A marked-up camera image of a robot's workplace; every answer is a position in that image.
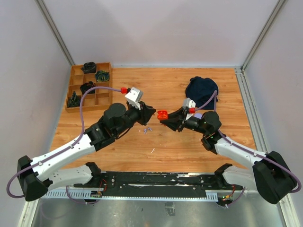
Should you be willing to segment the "orange earbud charging case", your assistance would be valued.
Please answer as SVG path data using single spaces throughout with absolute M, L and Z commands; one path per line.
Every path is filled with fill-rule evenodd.
M 169 117 L 168 117 L 168 112 L 166 110 L 158 110 L 157 111 L 157 119 L 159 121 L 163 121 L 163 120 L 167 120 Z

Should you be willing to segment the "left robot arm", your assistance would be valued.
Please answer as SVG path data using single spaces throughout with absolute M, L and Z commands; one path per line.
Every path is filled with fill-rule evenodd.
M 64 169 L 68 163 L 97 152 L 118 140 L 135 123 L 146 125 L 156 110 L 143 101 L 137 106 L 114 103 L 103 116 L 69 143 L 35 158 L 18 160 L 17 178 L 22 198 L 35 201 L 48 191 L 73 184 L 96 187 L 101 183 L 100 169 L 95 163 Z

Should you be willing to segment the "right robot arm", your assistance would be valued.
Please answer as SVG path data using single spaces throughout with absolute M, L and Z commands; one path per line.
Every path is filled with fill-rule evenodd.
M 302 188 L 301 182 L 279 153 L 253 150 L 222 134 L 217 112 L 208 111 L 197 118 L 194 108 L 182 107 L 170 114 L 160 110 L 157 118 L 173 131 L 189 129 L 201 133 L 201 142 L 206 150 L 243 166 L 238 168 L 225 164 L 217 169 L 214 183 L 219 189 L 226 189 L 231 184 L 240 185 L 257 191 L 267 202 L 277 204 L 287 194 L 296 193 Z

